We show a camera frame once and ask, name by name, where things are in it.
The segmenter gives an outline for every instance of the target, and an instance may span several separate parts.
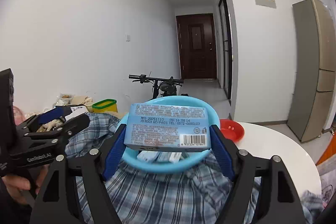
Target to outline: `yellow container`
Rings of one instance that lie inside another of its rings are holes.
[[[92,105],[93,112],[105,112],[105,111],[114,111],[118,112],[117,100],[115,99],[105,99],[103,101],[94,103]]]

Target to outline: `tissue package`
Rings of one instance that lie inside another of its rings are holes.
[[[133,150],[208,150],[211,142],[207,110],[203,107],[133,104],[124,144]]]

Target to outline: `gray floor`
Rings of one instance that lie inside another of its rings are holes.
[[[306,142],[306,143],[300,143],[298,138],[295,136],[295,134],[290,130],[290,128],[284,124],[284,125],[274,125],[274,126],[266,126],[268,128],[274,129],[287,137],[290,137],[292,140],[296,141],[301,147],[306,150],[306,152],[309,154],[309,156],[313,159],[314,163],[317,163],[317,161],[322,156],[323,152],[328,147],[330,141],[331,141],[331,133],[327,132],[321,135],[320,138],[316,138],[312,141]]]
[[[231,106],[217,80],[185,79],[180,88],[179,94],[181,93],[207,102],[215,109],[220,119],[229,117]]]

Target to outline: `light blue plastic basin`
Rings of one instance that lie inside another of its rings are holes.
[[[219,124],[219,117],[216,111],[207,104],[206,102],[199,100],[197,98],[188,96],[167,96],[157,99],[150,100],[146,104],[157,104],[157,105],[175,105],[175,106],[190,106],[190,107],[204,107],[208,111],[209,126]],[[123,117],[119,123],[127,124],[128,114]],[[180,160],[178,163],[145,163],[137,159],[138,151],[126,148],[122,159],[130,166],[140,169],[148,173],[180,173],[190,167],[198,164],[203,158],[205,158],[210,153],[210,150],[205,150],[199,153],[190,153],[189,158],[185,160]]]

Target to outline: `human hand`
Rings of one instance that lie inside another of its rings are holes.
[[[49,165],[43,165],[36,179],[36,194],[40,191],[41,185],[44,178],[48,173]],[[22,195],[23,190],[30,190],[30,182],[26,178],[19,177],[16,175],[6,175],[2,178],[4,184],[6,185],[7,192],[9,195],[19,204],[27,205],[26,198]]]

